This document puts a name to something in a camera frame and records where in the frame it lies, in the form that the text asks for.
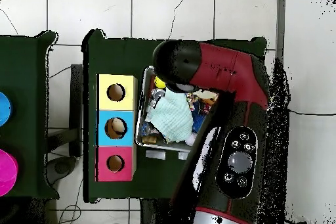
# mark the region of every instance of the control button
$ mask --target control button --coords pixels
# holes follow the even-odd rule
[[[233,141],[231,146],[233,146],[234,148],[238,148],[240,146],[240,143],[238,141]]]
[[[234,180],[234,176],[230,173],[225,173],[224,180],[231,183]]]
[[[245,144],[244,149],[246,149],[246,151],[248,152],[252,152],[255,149],[255,147],[251,144]]]
[[[252,157],[244,152],[234,152],[228,157],[228,167],[238,174],[245,173],[252,168]]]
[[[239,177],[239,178],[238,178],[238,185],[239,185],[240,187],[246,187],[246,185],[247,185],[247,180],[246,180],[246,178],[245,178],[245,177]]]
[[[249,135],[248,134],[246,134],[246,133],[240,133],[240,139],[241,140],[249,140]]]

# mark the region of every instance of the dark green table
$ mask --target dark green table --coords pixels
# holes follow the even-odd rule
[[[141,92],[142,73],[152,64],[152,53],[162,40],[106,39],[101,30],[91,30],[82,44],[84,53],[84,191],[85,200],[96,198],[170,198],[180,177],[184,161],[178,159],[178,152],[166,151],[165,160],[146,158],[146,148],[137,146],[137,168],[130,182],[95,181],[95,118],[96,118],[96,75],[125,74],[138,80]],[[264,58],[266,39],[253,38],[251,41],[216,39],[205,41],[218,46],[237,49]]]
[[[6,196],[57,198],[45,177],[47,161],[46,52],[53,32],[36,37],[0,36],[0,91],[12,102],[10,120],[0,127],[0,148],[18,161],[14,188]]]

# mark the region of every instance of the blue box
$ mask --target blue box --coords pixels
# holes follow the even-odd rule
[[[133,146],[134,139],[134,111],[99,110],[98,145],[99,146]],[[122,138],[111,139],[105,133],[105,125],[109,119],[120,118],[127,125],[127,131]]]

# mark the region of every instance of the black stand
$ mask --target black stand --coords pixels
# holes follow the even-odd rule
[[[51,152],[69,143],[69,158],[55,158],[47,163],[47,177],[51,185],[69,175],[75,167],[76,158],[81,156],[82,141],[82,110],[83,110],[83,66],[71,65],[70,80],[70,115],[69,128],[48,135],[47,152]]]

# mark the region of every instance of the clutter in tray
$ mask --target clutter in tray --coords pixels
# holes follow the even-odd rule
[[[148,104],[140,136],[144,144],[159,141],[194,144],[196,135],[208,115],[217,94],[210,91],[174,93],[157,76],[150,79]]]

